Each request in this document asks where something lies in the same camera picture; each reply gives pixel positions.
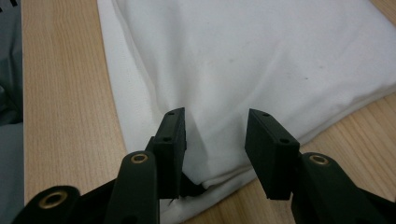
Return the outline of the white printed t-shirt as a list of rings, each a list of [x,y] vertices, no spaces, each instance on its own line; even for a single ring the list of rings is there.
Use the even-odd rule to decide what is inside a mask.
[[[179,224],[252,181],[248,112],[306,143],[396,91],[396,25],[371,0],[97,0],[125,146],[143,149],[183,108],[184,174],[200,196],[164,200]]]

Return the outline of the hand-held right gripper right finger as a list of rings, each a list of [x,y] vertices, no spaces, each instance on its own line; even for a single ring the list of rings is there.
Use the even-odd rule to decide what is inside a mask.
[[[245,151],[266,197],[288,200],[300,143],[270,114],[250,108]]]

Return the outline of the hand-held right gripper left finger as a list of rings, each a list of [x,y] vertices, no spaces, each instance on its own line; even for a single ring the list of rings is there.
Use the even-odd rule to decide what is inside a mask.
[[[175,199],[180,194],[186,145],[185,108],[181,107],[164,115],[153,138],[161,199]]]

